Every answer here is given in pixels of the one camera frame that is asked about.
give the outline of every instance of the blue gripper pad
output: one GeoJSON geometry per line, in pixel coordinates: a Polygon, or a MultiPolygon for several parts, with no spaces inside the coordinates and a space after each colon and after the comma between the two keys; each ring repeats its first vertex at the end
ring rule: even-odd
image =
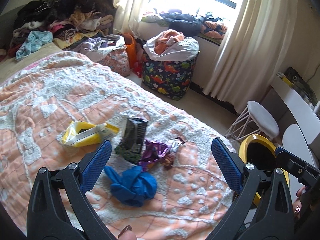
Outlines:
{"type": "Polygon", "coordinates": [[[100,176],[103,167],[108,162],[111,156],[111,143],[106,140],[96,150],[96,154],[90,160],[81,176],[80,190],[85,194],[88,190],[92,190],[94,184],[96,184],[98,177],[100,176]]]}
{"type": "Polygon", "coordinates": [[[215,138],[211,143],[211,151],[230,189],[240,194],[243,188],[242,175],[230,157],[226,146],[218,138],[215,138]]]}

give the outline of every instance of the white floor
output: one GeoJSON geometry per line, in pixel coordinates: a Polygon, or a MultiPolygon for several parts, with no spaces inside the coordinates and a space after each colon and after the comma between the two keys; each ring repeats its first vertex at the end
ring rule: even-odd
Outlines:
{"type": "Polygon", "coordinates": [[[165,95],[147,88],[143,84],[141,85],[141,78],[138,78],[134,73],[131,73],[131,75],[127,78],[145,90],[160,97],[163,101],[168,102],[179,109],[185,110],[188,114],[193,115],[195,118],[209,125],[222,135],[224,135],[230,125],[237,118],[236,115],[230,113],[228,110],[191,89],[187,91],[182,99],[175,101],[166,97],[165,95]]]}

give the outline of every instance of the curtain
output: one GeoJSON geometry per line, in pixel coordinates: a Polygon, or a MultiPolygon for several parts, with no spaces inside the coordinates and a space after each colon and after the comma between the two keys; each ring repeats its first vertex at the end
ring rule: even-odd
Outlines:
{"type": "Polygon", "coordinates": [[[259,101],[288,51],[298,0],[243,0],[212,63],[203,93],[241,113],[259,101]]]}
{"type": "Polygon", "coordinates": [[[139,37],[139,22],[149,0],[113,0],[117,8],[113,24],[114,33],[130,33],[139,37]]]}

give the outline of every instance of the bed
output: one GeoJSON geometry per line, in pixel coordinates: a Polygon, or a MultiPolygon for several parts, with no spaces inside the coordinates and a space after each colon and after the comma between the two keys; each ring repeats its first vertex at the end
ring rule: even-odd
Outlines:
{"type": "MultiPolygon", "coordinates": [[[[138,239],[205,239],[232,203],[215,159],[211,142],[221,137],[213,128],[185,111],[165,103],[109,67],[75,52],[58,52],[16,73],[0,89],[0,201],[26,234],[28,200],[40,167],[50,170],[78,162],[96,145],[74,148],[61,143],[71,121],[121,126],[123,114],[149,121],[146,138],[166,142],[180,136],[174,166],[150,170],[156,178],[154,199],[141,208],[120,204],[101,173],[86,196],[109,230],[118,235],[131,225],[138,239]]],[[[112,139],[115,148],[120,133],[112,139]]],[[[118,173],[132,166],[112,154],[107,165],[118,173]]],[[[80,228],[66,195],[63,202],[73,225],[80,228]]]]}
{"type": "Polygon", "coordinates": [[[0,62],[0,69],[2,75],[0,76],[0,86],[1,84],[10,78],[16,72],[25,69],[30,64],[47,57],[51,54],[62,51],[58,48],[53,42],[47,43],[41,47],[40,50],[31,53],[28,57],[21,61],[17,61],[14,57],[6,57],[3,61],[0,62]]]}

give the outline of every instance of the human hand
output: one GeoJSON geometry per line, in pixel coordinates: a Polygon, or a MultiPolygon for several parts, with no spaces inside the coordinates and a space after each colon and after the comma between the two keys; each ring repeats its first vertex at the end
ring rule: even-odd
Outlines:
{"type": "Polygon", "coordinates": [[[298,198],[296,199],[295,202],[292,203],[294,216],[297,217],[298,219],[300,218],[300,210],[301,210],[301,207],[302,207],[301,201],[300,201],[300,197],[301,197],[301,195],[302,195],[302,192],[303,192],[305,189],[306,189],[306,187],[303,186],[301,189],[299,189],[299,190],[297,191],[296,196],[297,196],[298,198]]]}
{"type": "Polygon", "coordinates": [[[118,240],[137,240],[131,226],[126,226],[119,234],[118,240]]]}

